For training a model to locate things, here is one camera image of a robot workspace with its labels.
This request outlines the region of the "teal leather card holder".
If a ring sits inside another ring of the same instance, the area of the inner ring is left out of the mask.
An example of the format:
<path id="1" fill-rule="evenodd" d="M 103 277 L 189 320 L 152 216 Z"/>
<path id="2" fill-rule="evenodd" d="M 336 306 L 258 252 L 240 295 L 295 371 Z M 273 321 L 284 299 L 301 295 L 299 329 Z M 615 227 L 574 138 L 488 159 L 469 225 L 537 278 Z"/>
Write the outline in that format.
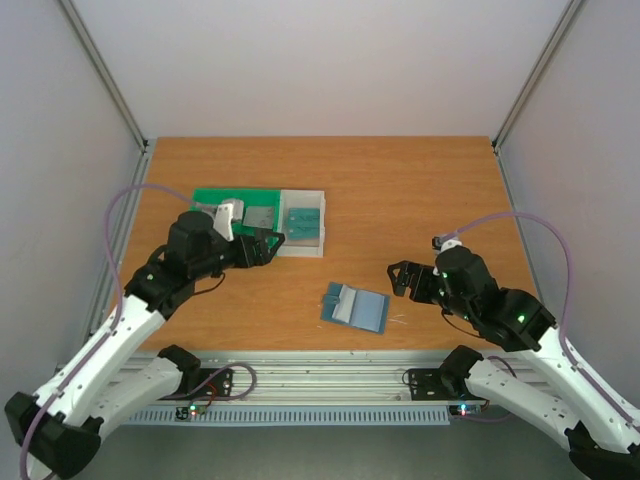
<path id="1" fill-rule="evenodd" d="M 386 328 L 389 308 L 389 295 L 330 282 L 322 299 L 320 318 L 381 335 Z"/>

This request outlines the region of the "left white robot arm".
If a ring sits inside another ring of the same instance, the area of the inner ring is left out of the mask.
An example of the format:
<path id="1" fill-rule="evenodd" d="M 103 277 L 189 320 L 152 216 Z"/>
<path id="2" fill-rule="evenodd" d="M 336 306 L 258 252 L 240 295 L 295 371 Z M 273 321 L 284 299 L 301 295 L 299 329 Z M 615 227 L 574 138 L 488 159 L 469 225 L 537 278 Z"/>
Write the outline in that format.
<path id="1" fill-rule="evenodd" d="M 134 273 L 81 350 L 34 393 L 18 392 L 7 401 L 4 411 L 21 447 L 21 478 L 72 478 L 133 413 L 202 389 L 200 360 L 177 345 L 162 349 L 129 380 L 110 382 L 138 347 L 197 295 L 197 281 L 222 278 L 231 268 L 267 265 L 285 241 L 284 234 L 263 228 L 235 235 L 231 222 L 222 211 L 180 214 L 166 243 Z"/>

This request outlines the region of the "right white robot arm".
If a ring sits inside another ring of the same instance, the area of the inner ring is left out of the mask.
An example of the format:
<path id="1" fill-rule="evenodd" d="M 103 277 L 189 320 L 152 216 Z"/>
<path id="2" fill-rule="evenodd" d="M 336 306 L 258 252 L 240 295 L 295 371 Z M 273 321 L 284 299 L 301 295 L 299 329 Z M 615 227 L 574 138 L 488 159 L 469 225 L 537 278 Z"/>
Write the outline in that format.
<path id="1" fill-rule="evenodd" d="M 534 296 L 499 286 L 484 260 L 456 242 L 441 247 L 433 265 L 401 261 L 388 266 L 387 274 L 395 295 L 467 321 L 482 339 L 528 363 L 554 390 L 546 394 L 460 345 L 439 367 L 447 393 L 496 403 L 536 427 L 589 479 L 638 478 L 638 408 L 561 340 L 555 318 Z"/>

